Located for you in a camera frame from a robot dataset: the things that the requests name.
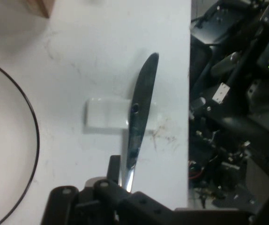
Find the black machinery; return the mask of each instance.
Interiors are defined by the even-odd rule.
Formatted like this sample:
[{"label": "black machinery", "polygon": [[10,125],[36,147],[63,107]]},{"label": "black machinery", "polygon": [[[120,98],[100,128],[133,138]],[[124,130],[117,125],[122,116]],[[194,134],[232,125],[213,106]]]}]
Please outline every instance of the black machinery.
[{"label": "black machinery", "polygon": [[131,194],[112,156],[93,187],[54,189],[43,225],[269,224],[269,2],[219,0],[193,21],[189,180],[203,204],[238,210],[172,211]]}]

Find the metal bracket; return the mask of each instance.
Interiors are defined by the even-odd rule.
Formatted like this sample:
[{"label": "metal bracket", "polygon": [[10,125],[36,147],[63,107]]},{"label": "metal bracket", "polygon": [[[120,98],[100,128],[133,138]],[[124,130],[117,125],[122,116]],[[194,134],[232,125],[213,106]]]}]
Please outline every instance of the metal bracket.
[{"label": "metal bracket", "polygon": [[230,90],[230,87],[227,86],[225,83],[221,83],[217,91],[215,92],[213,96],[213,100],[217,102],[218,104],[222,104],[225,96],[227,95],[228,91]]}]

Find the screw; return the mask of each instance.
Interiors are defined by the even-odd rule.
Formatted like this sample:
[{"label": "screw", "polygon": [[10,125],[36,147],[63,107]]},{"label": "screw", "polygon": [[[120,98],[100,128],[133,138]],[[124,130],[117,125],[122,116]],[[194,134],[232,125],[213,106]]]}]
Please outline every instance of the screw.
[{"label": "screw", "polygon": [[200,130],[197,130],[196,135],[202,137],[202,132]]},{"label": "screw", "polygon": [[245,147],[247,147],[247,146],[249,146],[250,144],[251,144],[250,141],[246,141],[246,142],[244,142],[243,145],[244,145]]},{"label": "screw", "polygon": [[101,182],[100,187],[102,187],[102,188],[108,187],[108,182],[106,182],[106,181]]},{"label": "screw", "polygon": [[71,189],[69,189],[69,188],[65,188],[64,190],[63,190],[63,194],[64,195],[68,195],[68,194],[70,194],[71,193]]},{"label": "screw", "polygon": [[254,219],[255,219],[255,216],[250,216],[250,217],[248,218],[248,220],[249,220],[250,223],[252,223],[252,222],[254,221]]}]

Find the knife rivet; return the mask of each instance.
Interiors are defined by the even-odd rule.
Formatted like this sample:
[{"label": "knife rivet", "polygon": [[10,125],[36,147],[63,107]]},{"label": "knife rivet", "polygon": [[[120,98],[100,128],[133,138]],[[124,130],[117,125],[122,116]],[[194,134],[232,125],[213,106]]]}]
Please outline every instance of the knife rivet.
[{"label": "knife rivet", "polygon": [[133,107],[131,108],[131,111],[133,113],[137,113],[139,111],[139,104],[134,104]]}]

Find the cable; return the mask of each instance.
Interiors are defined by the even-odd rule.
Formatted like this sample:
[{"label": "cable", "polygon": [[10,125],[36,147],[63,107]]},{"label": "cable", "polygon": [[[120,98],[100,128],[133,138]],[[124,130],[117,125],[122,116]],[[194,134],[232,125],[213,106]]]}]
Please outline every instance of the cable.
[{"label": "cable", "polygon": [[196,17],[195,19],[191,20],[191,23],[194,23],[202,18],[203,18],[203,16]]}]

